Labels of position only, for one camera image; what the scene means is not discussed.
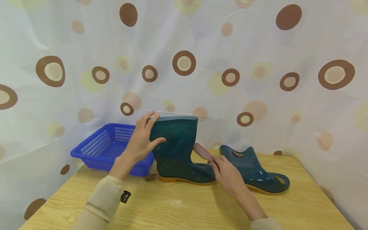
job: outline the finger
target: finger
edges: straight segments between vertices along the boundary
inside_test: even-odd
[[[141,123],[141,120],[142,120],[142,118],[141,118],[141,117],[137,120],[137,123],[135,124],[135,126],[136,126],[136,127],[138,127],[138,126],[139,126],[139,124]]]
[[[158,144],[165,142],[166,139],[163,137],[159,137],[156,138],[155,140],[151,141],[151,143],[149,143],[149,150],[153,150]]]
[[[141,117],[141,122],[139,124],[140,128],[144,128],[146,127],[147,124],[147,120],[155,113],[154,110],[152,110],[151,112],[146,113],[143,117]]]
[[[147,123],[147,125],[146,125],[146,129],[147,129],[148,131],[150,131],[150,132],[151,132],[151,129],[152,129],[152,127],[153,127],[154,123],[157,121],[157,119],[158,119],[160,116],[161,116],[161,114],[157,113],[157,114],[155,114],[155,115],[153,116],[153,118],[151,118],[151,119],[148,121],[148,123]]]
[[[224,162],[222,161],[221,157],[212,156],[212,158],[214,159],[215,163],[217,164],[219,170],[221,171],[223,169],[223,166],[224,166]]]
[[[224,155],[222,155],[221,156],[221,160],[224,162],[224,163],[230,163],[231,164],[231,162],[224,156]]]
[[[211,167],[213,169],[213,173],[215,174],[216,180],[219,180],[220,177],[221,177],[219,168],[217,167],[217,165],[215,163],[211,163]]]

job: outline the table surface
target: table surface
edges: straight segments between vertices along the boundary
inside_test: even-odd
[[[210,150],[219,155],[218,150]],[[192,153],[195,163],[206,163]],[[266,214],[283,229],[353,229],[299,162],[288,156],[258,155],[266,171],[285,174],[291,184],[286,193],[265,195],[254,191]],[[157,172],[153,165],[151,172]],[[83,165],[21,228],[70,229],[105,171]],[[187,182],[146,182],[130,176],[124,190],[132,196],[120,203],[108,229],[249,229],[240,207],[220,186]]]

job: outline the sleeve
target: sleeve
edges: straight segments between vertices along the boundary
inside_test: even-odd
[[[272,218],[251,221],[252,230],[282,230],[281,226]]]
[[[123,181],[106,176],[96,185],[79,216],[75,230],[105,230],[120,204]]]

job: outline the blue plastic basket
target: blue plastic basket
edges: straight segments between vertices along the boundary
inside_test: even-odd
[[[91,169],[110,171],[115,158],[120,156],[127,147],[134,129],[134,125],[107,124],[75,147],[70,155],[80,158]],[[145,177],[154,159],[153,153],[149,152],[129,174]]]

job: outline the green rain boot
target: green rain boot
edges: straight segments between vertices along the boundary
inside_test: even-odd
[[[247,187],[273,195],[285,192],[290,186],[287,176],[269,173],[262,168],[252,147],[244,152],[237,152],[227,145],[221,145],[220,153],[239,170]]]
[[[153,150],[160,180],[187,181],[192,184],[210,184],[215,175],[209,164],[193,163],[190,155],[197,134],[198,118],[194,116],[159,117],[152,127],[149,139],[166,138]]]

